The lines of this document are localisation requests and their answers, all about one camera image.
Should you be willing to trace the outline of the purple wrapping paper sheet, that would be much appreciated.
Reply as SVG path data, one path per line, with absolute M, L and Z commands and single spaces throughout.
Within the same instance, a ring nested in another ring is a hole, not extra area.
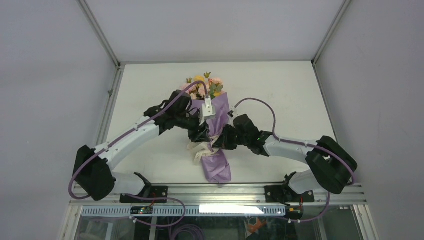
M 232 180 L 230 164 L 223 152 L 224 138 L 221 134 L 229 123 L 230 104 L 228 94 L 223 93 L 211 100 L 215 117 L 206 121 L 209 139 L 189 142 L 187 150 L 192 155 L 192 163 L 200 165 L 209 183 L 224 184 Z

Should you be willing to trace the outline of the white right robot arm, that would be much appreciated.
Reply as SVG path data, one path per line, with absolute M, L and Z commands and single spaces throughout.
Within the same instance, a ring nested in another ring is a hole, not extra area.
M 234 150 L 238 146 L 245 146 L 256 155 L 282 157 L 308 165 L 306 171 L 285 176 L 282 196 L 289 203 L 312 190 L 341 194 L 352 184 L 352 174 L 358 168 L 357 162 L 329 136 L 303 142 L 277 138 L 270 131 L 259 130 L 246 114 L 234 118 L 231 125 L 225 125 L 213 144 L 214 148 L 222 150 Z

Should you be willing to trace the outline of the cream ribbon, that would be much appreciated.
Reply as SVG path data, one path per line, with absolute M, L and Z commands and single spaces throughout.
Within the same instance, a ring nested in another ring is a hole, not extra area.
M 203 157 L 215 155 L 218 150 L 213 148 L 213 144 L 218 140 L 218 137 L 213 137 L 209 142 L 189 142 L 186 149 L 192 154 L 192 163 L 199 165 Z

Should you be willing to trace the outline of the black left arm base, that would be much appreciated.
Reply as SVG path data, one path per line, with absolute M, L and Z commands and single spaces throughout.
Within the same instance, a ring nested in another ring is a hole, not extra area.
M 168 201 L 166 199 L 153 200 L 153 198 L 167 198 L 169 187 L 166 185 L 152 185 L 150 181 L 148 181 L 142 174 L 135 172 L 140 180 L 145 183 L 145 186 L 141 190 L 136 197 L 146 198 L 147 200 L 140 200 L 138 198 L 134 198 L 128 196 L 127 194 L 121 194 L 119 198 L 119 202 L 122 204 L 166 204 Z

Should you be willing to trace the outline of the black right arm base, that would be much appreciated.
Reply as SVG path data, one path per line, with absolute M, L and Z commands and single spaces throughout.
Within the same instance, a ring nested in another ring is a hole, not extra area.
M 289 181 L 295 173 L 292 172 L 290 175 L 285 175 L 284 181 L 278 185 L 264 186 L 265 201 L 267 203 L 280 203 L 286 206 L 289 206 L 290 203 L 313 203 L 315 197 L 312 190 L 299 194 L 289 187 Z

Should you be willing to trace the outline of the peach fake rose stem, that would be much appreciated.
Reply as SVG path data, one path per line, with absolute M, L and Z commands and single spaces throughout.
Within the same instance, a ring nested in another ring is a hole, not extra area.
M 203 77 L 205 78 L 208 95 L 211 96 L 211 98 L 216 98 L 225 93 L 223 90 L 224 83 L 219 77 L 211 77 L 211 74 L 211 72 L 205 72 Z

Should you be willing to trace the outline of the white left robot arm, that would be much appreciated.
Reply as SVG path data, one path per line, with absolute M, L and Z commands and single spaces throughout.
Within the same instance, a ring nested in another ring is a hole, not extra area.
M 187 130 L 194 142 L 208 141 L 206 119 L 215 116 L 212 99 L 207 96 L 195 113 L 190 112 L 192 102 L 190 95 L 175 90 L 168 100 L 147 109 L 121 135 L 93 148 L 82 146 L 76 154 L 71 181 L 94 201 L 120 194 L 131 196 L 138 203 L 147 202 L 152 184 L 141 173 L 119 173 L 114 169 L 137 148 L 174 127 Z

